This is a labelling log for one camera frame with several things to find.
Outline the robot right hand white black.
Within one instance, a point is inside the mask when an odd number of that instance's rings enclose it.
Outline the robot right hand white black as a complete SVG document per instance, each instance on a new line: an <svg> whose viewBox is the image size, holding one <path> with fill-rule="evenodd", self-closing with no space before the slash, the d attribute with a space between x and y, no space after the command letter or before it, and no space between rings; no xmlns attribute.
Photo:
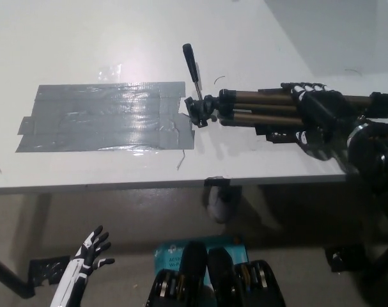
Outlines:
<svg viewBox="0 0 388 307"><path fill-rule="evenodd" d="M343 94L321 83L281 83L281 88L290 95L304 124L297 133L301 149L325 160L346 150L359 113Z"/></svg>

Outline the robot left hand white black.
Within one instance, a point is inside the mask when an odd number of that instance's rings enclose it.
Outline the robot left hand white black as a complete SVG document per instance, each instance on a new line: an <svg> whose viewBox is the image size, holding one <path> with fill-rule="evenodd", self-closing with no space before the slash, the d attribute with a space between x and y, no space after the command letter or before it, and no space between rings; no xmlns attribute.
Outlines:
<svg viewBox="0 0 388 307"><path fill-rule="evenodd" d="M101 253L111 247L108 241L109 232L102 233L102 231L102 225L93 230L74 256L74 260L79 265L78 279L88 279L95 270L115 262L113 258L98 259Z"/></svg>

